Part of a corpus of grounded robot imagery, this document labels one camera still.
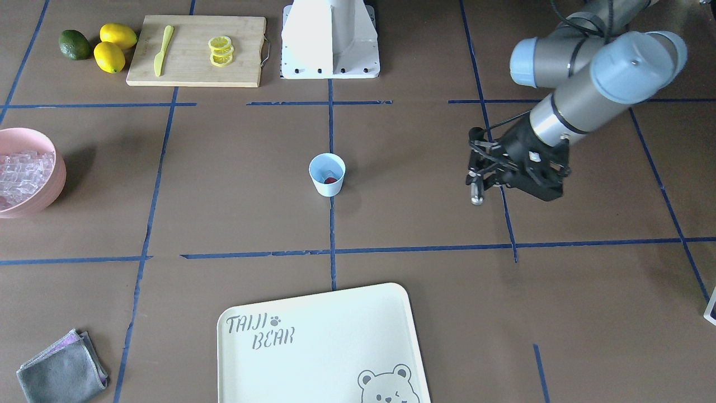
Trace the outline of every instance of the knife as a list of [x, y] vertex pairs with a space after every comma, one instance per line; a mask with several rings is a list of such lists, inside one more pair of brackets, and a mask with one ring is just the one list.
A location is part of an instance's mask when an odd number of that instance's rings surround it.
[[164, 37], [162, 37], [162, 49], [154, 56], [154, 75], [157, 77], [162, 75], [162, 65], [164, 64], [164, 56], [167, 53], [167, 47], [169, 46], [169, 40], [172, 39], [174, 33], [174, 27], [167, 25], [164, 28]]

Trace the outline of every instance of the knife handle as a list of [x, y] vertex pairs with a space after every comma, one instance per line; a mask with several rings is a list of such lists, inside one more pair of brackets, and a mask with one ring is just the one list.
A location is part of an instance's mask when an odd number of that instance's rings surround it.
[[172, 39], [172, 34], [174, 33], [174, 27], [171, 25], [167, 25], [166, 28], [164, 28], [164, 37], [162, 37], [162, 52], [167, 51], [167, 47], [169, 46], [169, 39]]

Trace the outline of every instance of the lemon slice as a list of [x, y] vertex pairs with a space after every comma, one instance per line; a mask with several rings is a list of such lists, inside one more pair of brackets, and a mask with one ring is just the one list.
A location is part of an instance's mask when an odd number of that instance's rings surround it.
[[215, 65], [216, 67], [224, 67], [230, 64], [232, 61], [233, 54], [230, 54], [229, 56], [216, 56], [215, 54], [211, 55], [211, 64]]
[[226, 47], [224, 49], [219, 49], [219, 50], [212, 49], [211, 54], [213, 54], [214, 56], [220, 56], [220, 57], [231, 56], [233, 54], [233, 45]]
[[212, 51], [228, 49], [231, 46], [231, 38], [214, 37], [209, 40], [209, 47]]

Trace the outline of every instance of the bear ear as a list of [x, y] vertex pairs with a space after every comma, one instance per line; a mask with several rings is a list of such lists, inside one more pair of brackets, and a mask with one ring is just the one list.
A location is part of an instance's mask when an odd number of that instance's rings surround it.
[[358, 385], [360, 385], [360, 389], [365, 389], [365, 386], [368, 385], [368, 382], [373, 380], [375, 378], [375, 374], [373, 374], [372, 371], [365, 370], [360, 373], [358, 376]]
[[410, 368], [408, 368], [407, 365], [396, 365], [395, 368], [393, 368], [393, 374], [400, 375], [403, 378], [406, 378], [408, 381], [410, 380]]

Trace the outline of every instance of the folded gray cloth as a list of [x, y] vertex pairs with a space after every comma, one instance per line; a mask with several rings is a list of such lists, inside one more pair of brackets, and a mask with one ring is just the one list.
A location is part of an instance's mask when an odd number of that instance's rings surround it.
[[85, 403], [107, 388], [87, 332], [72, 329], [17, 370], [28, 403]]

